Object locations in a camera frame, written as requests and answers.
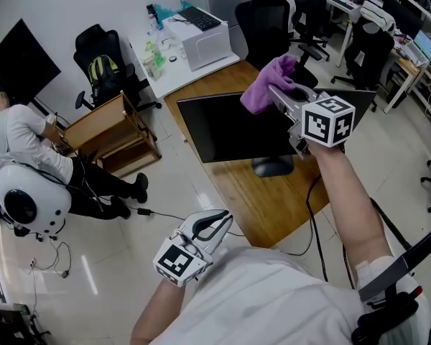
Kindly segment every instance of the purple towel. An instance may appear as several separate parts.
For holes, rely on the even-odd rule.
[[[241,96],[241,103],[244,107],[251,113],[258,114],[272,104],[272,100],[268,96],[270,84],[284,92],[292,91],[295,84],[287,75],[294,71],[296,62],[297,59],[289,54],[284,54],[270,61]]]

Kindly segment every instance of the large black screen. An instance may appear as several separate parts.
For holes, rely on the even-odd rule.
[[[375,92],[325,90],[356,107],[354,126],[370,106]],[[291,121],[275,106],[253,115],[240,102],[242,93],[191,98],[177,102],[202,162],[293,155]]]
[[[27,104],[59,73],[24,21],[19,20],[0,43],[0,87],[13,104]]]

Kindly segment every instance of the black pants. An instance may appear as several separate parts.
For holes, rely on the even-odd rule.
[[[118,217],[117,209],[112,205],[103,203],[101,199],[102,211],[93,192],[98,197],[115,195],[120,198],[129,198],[135,195],[135,186],[118,179],[95,164],[83,163],[82,165],[77,157],[73,157],[72,161],[73,174],[69,185],[80,188],[85,194],[80,191],[69,190],[72,195],[72,206],[69,212],[101,220],[111,220]]]

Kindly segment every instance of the white shirt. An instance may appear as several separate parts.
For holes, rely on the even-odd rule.
[[[14,105],[6,109],[6,137],[10,152],[25,152],[38,160],[51,165],[68,184],[72,177],[73,163],[69,157],[59,155],[56,151],[42,144],[37,135],[45,130],[46,121],[24,105]]]
[[[358,276],[363,271],[369,280],[393,261],[382,257],[360,265]],[[417,286],[408,276],[397,283],[397,291],[410,293]],[[416,314],[383,335],[380,344],[427,344],[429,307],[424,295],[417,302]],[[352,344],[358,318],[369,311],[357,291],[332,287],[286,254],[236,249],[200,281],[184,311],[152,343]]]

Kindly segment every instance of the laptop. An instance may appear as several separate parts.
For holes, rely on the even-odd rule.
[[[402,49],[415,66],[427,64],[431,59],[431,40],[423,31]]]

